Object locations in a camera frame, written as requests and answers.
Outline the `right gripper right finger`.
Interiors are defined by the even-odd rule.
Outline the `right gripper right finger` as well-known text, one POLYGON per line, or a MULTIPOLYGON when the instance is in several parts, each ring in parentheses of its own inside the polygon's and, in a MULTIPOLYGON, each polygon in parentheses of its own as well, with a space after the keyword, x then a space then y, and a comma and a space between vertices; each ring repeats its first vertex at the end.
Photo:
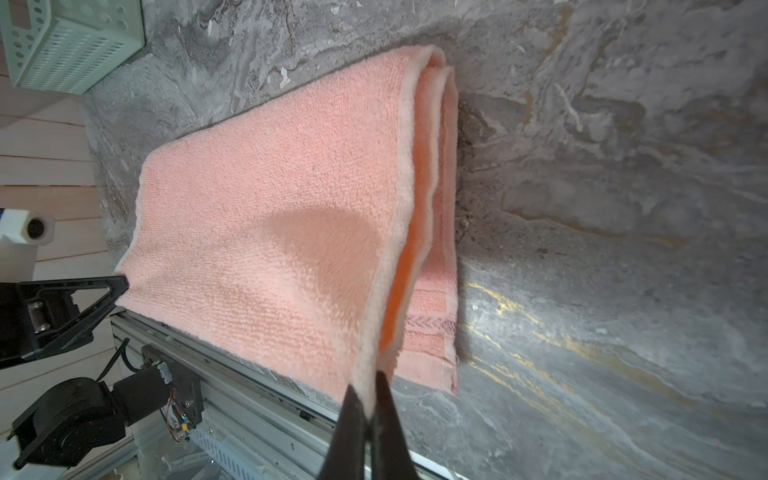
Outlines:
POLYGON ((369 428, 372 479, 418 480, 384 372, 376 373, 375 388, 376 405, 369 428))

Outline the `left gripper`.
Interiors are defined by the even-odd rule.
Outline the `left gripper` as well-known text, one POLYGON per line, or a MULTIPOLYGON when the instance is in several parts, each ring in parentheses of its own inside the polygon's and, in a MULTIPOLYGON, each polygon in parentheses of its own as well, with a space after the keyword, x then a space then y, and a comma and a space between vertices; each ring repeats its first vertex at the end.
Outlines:
POLYGON ((7 369, 77 349, 129 287, 123 275, 1 284, 1 368, 7 369), (78 307, 73 295, 102 295, 78 307))

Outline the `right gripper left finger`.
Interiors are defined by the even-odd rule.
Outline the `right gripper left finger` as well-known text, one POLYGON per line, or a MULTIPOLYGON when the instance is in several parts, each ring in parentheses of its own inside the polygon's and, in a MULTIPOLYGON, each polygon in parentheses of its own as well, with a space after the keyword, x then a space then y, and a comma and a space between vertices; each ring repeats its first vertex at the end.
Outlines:
POLYGON ((338 421, 317 480, 362 480, 368 423, 352 385, 347 387, 338 421))

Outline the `pink towel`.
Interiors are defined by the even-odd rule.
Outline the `pink towel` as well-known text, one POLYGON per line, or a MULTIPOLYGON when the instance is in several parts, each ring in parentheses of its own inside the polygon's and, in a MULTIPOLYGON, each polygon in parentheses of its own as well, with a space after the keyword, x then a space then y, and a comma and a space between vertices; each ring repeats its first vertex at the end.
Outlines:
POLYGON ((119 305, 366 411, 378 373, 455 392, 457 117, 405 46, 154 150, 119 305))

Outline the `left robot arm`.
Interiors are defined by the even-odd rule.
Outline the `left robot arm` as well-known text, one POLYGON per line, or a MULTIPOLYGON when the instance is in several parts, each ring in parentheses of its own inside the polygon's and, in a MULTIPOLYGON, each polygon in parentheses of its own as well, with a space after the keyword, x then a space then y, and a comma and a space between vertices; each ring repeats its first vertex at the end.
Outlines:
MULTIPOLYGON (((91 342, 93 330, 128 287, 122 275, 2 283, 2 368, 91 342)), ((94 448, 123 439, 127 427, 173 397, 173 376, 165 362, 151 362, 113 386, 102 376, 64 380, 12 422, 9 437, 18 445, 12 467, 74 467, 94 448)))

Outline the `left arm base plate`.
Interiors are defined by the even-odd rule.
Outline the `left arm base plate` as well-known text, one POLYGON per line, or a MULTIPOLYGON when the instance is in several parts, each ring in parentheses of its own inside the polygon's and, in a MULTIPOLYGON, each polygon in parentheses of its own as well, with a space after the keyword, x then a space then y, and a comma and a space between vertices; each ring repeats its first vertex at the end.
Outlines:
POLYGON ((189 441, 191 432, 203 420, 200 375, 155 345, 145 345, 142 355, 145 363, 155 368, 162 378, 165 393, 160 412, 169 433, 176 442, 189 441))

